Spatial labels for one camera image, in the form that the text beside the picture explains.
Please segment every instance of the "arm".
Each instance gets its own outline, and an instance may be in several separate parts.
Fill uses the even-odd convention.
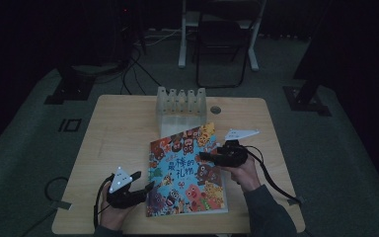
[[[287,211],[276,203],[265,185],[244,193],[252,236],[296,236]]]
[[[249,156],[245,164],[237,167],[222,167],[232,174],[232,180],[240,184],[245,196],[250,217],[251,234],[259,236],[295,236],[296,229],[287,211],[273,199],[266,186],[262,186]]]
[[[135,208],[135,206],[131,206],[126,209],[113,208],[109,206],[110,204],[107,202],[107,191],[109,190],[111,183],[108,183],[103,188],[103,201],[101,202],[100,210],[104,210],[101,212],[101,220],[100,225],[97,226],[94,232],[95,237],[120,237],[122,236],[122,231],[120,230],[122,227],[122,223],[128,214]]]

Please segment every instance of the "gray carpet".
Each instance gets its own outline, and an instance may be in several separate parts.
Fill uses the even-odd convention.
[[[260,71],[248,69],[239,88],[207,90],[207,96],[266,100],[296,193],[306,199],[302,212],[314,236],[379,236],[379,177],[335,93],[318,90],[332,117],[293,112],[284,96],[282,86],[304,83],[291,78],[307,45],[295,39],[259,39]],[[176,39],[160,41],[148,46],[148,54],[138,62],[169,89],[196,89],[192,47],[189,44],[188,66],[180,69],[179,46]],[[207,65],[201,76],[207,81],[212,75],[237,78],[240,65],[240,57],[225,68],[229,72]],[[134,70],[126,76],[130,92],[143,94],[137,80],[147,95],[156,95],[151,78],[138,66]],[[120,91],[120,76],[104,76],[97,79],[88,101],[44,105],[59,81],[56,70],[43,77],[0,137],[0,236],[21,236],[51,212],[44,186],[53,178],[69,177],[99,96],[127,94]],[[81,119],[78,131],[59,131],[64,119]],[[61,198],[64,188],[64,182],[58,181],[49,192]],[[28,236],[54,236],[53,218],[54,214]]]

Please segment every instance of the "chair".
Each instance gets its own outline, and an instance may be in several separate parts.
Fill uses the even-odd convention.
[[[196,57],[196,84],[203,88],[235,88],[242,84],[248,60],[252,28],[261,19],[264,5],[259,0],[210,0],[201,6],[194,56]],[[236,84],[204,85],[199,77],[199,58],[206,48],[215,49],[213,54],[232,54],[234,60],[240,48],[245,47],[242,76]]]

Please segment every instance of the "controller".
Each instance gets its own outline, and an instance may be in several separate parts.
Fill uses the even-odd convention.
[[[143,190],[130,192],[131,183],[141,177],[141,171],[128,176],[125,171],[118,171],[112,177],[112,186],[107,191],[107,202],[114,208],[126,209],[146,201],[147,194],[153,189],[155,182],[148,184]]]
[[[239,144],[239,140],[226,140],[222,147],[217,147],[217,153],[199,152],[199,157],[224,167],[239,167],[248,159],[248,151]]]

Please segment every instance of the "book cover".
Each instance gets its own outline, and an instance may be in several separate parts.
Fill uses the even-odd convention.
[[[150,143],[147,216],[227,212],[222,172],[199,152],[217,151],[214,123]]]

